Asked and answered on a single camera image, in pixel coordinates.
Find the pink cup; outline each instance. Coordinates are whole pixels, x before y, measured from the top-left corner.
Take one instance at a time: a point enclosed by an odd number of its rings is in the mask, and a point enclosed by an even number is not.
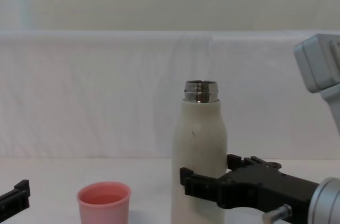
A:
[[[94,183],[77,199],[82,224],[128,224],[131,189],[118,182]]]

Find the white table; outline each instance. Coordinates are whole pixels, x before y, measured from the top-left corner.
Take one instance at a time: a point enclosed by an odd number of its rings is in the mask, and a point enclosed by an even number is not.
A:
[[[340,177],[340,160],[275,160],[282,172],[321,182]],[[171,204],[171,160],[169,159],[1,159],[0,193],[22,179],[31,186],[30,209],[6,224],[80,223],[77,191],[94,182],[116,180],[132,188],[130,224],[169,224]],[[248,209],[227,212],[228,224],[260,222],[260,213]]]

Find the metal bottle neck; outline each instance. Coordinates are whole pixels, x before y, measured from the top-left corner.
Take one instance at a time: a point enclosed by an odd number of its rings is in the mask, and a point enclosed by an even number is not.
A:
[[[187,81],[184,100],[195,103],[212,103],[218,101],[218,87],[212,81]]]

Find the black clamp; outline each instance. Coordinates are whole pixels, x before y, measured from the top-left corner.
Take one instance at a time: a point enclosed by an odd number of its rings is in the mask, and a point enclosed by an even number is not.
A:
[[[244,158],[229,154],[229,171],[220,178],[195,174],[180,169],[185,194],[216,202],[224,209],[250,207],[269,212],[290,205],[292,216],[285,221],[307,224],[310,200],[318,184],[279,171],[281,164],[266,162],[257,157]]]
[[[12,191],[0,196],[0,222],[30,207],[28,201],[30,195],[28,180],[22,180]]]

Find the cup rim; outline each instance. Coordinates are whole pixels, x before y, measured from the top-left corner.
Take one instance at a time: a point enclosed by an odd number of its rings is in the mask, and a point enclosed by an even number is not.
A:
[[[126,191],[127,191],[127,195],[125,197],[123,197],[122,199],[118,200],[118,201],[108,203],[108,204],[89,204],[89,203],[86,203],[86,202],[84,202],[80,199],[80,196],[82,194],[86,193],[87,191],[94,189],[96,187],[102,187],[102,186],[108,186],[108,185],[109,186],[119,185],[119,186],[124,187],[124,189],[126,189]],[[80,189],[78,191],[77,195],[76,195],[76,198],[77,198],[80,205],[87,206],[89,208],[107,208],[107,207],[116,206],[116,205],[119,205],[119,204],[122,204],[122,203],[128,201],[129,198],[130,198],[130,195],[131,195],[131,188],[129,186],[127,186],[127,184],[120,183],[120,182],[98,182],[98,183],[92,183],[92,184],[85,186],[84,188]]]

